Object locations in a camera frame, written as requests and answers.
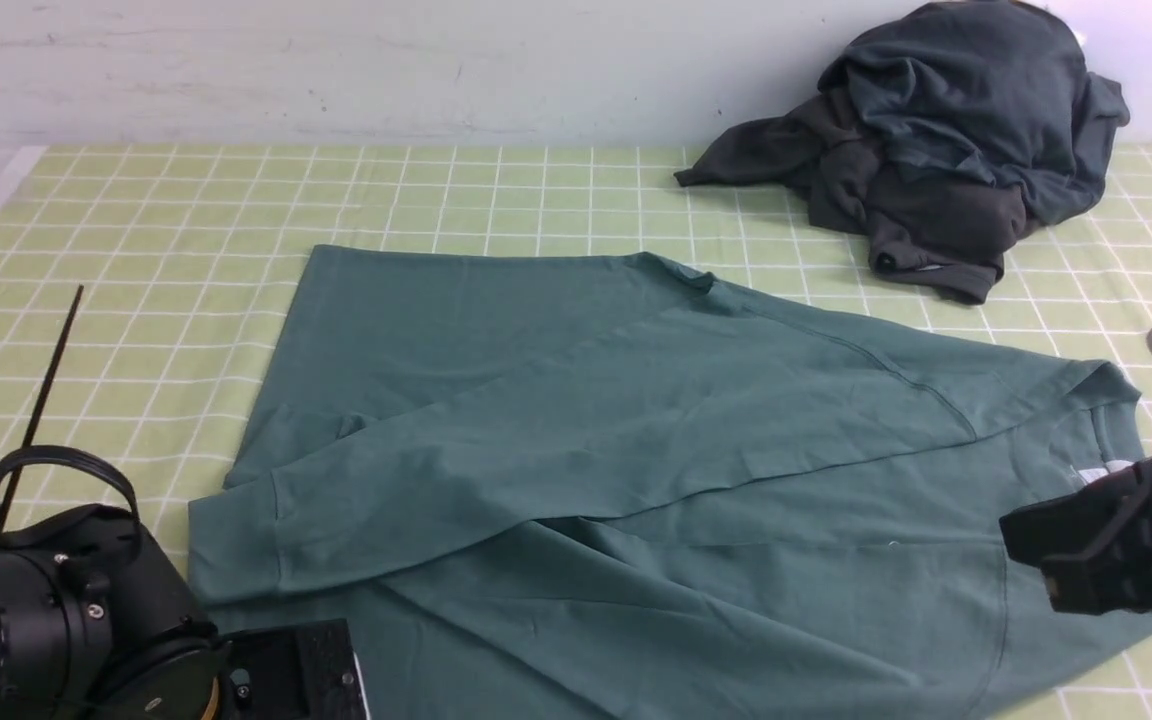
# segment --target white wall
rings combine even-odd
[[[710,141],[920,0],[0,0],[0,143]],[[1055,0],[1152,141],[1152,3]]]

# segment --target pile of clothes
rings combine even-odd
[[[923,5],[851,41],[817,86],[728,129],[677,182],[782,183],[810,223],[869,236],[878,275],[973,305],[1016,242],[1101,199],[1129,120],[1075,32],[1014,0]]]

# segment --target seam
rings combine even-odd
[[[990,691],[990,687],[993,685],[998,673],[1002,669],[1002,659],[1005,659],[1007,650],[1007,632],[1010,629],[1011,609],[1007,606],[1007,559],[1002,558],[1000,564],[998,564],[998,605],[1002,607],[1002,623],[998,628],[998,646],[995,652],[995,660],[993,660],[993,667],[987,670],[984,679],[980,680],[980,684],[972,696],[969,697],[968,705],[963,711],[963,717],[972,717],[975,711],[978,710],[980,703],[986,698],[986,694]]]
[[[279,524],[283,520],[283,503],[278,493],[278,470],[270,470],[270,500],[274,503],[274,520],[270,524],[270,536],[274,541],[274,593],[275,597],[283,593],[283,538],[279,536]]]
[[[950,414],[955,416],[955,418],[958,420],[961,425],[963,425],[964,429],[968,429],[969,433],[972,433],[973,441],[978,441],[978,439],[980,439],[979,434],[977,433],[977,429],[975,429],[972,422],[968,419],[968,416],[965,416],[963,411],[957,409],[957,407],[953,404],[950,400],[941,395],[940,391],[938,391],[932,386],[929,386],[929,384],[926,382],[916,382],[914,379],[909,378],[904,372],[902,372],[902,370],[895,363],[892,363],[890,359],[885,359],[884,357],[878,356],[870,350],[865,350],[864,347],[861,347],[851,341],[847,341],[843,338],[832,336],[832,334],[823,333],[820,331],[814,331],[812,328],[805,327],[805,325],[801,325],[798,323],[791,323],[791,320],[786,320],[785,318],[776,318],[773,314],[764,313],[761,310],[755,309],[755,306],[750,306],[748,302],[741,302],[741,309],[748,311],[751,314],[758,314],[760,316],[760,318],[772,320],[773,323],[780,323],[782,325],[786,325],[786,327],[795,328],[798,332],[808,333],[810,334],[810,336],[816,336],[819,338],[820,340],[849,348],[849,350],[851,350],[852,353],[856,353],[863,357],[867,357],[870,363],[872,363],[876,367],[886,370],[888,374],[892,374],[892,377],[895,377],[901,382],[904,382],[905,386],[914,389],[926,392],[932,397],[935,397],[935,400],[940,402],[940,404],[945,407],[946,410],[950,411]]]

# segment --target black cable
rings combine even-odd
[[[123,475],[109,462],[100,460],[96,455],[90,454],[86,450],[78,450],[77,447],[65,447],[59,445],[36,445],[29,447],[20,447],[16,450],[9,452],[9,454],[3,455],[0,460],[0,487],[3,484],[3,478],[8,477],[8,473],[18,473],[20,470],[29,465],[61,465],[63,468],[71,468],[78,470],[82,473],[91,475],[91,477],[105,483],[118,491],[123,500],[127,501],[128,509],[132,513],[132,528],[136,532],[132,532],[132,546],[129,551],[128,561],[136,559],[141,554],[141,508],[136,502],[136,488],[132,487],[131,480],[127,479],[127,475]],[[3,510],[1,510],[0,500],[0,537],[3,533]]]

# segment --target ribbed cuff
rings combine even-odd
[[[274,480],[228,488],[189,503],[189,585],[204,605],[252,600],[278,592]]]

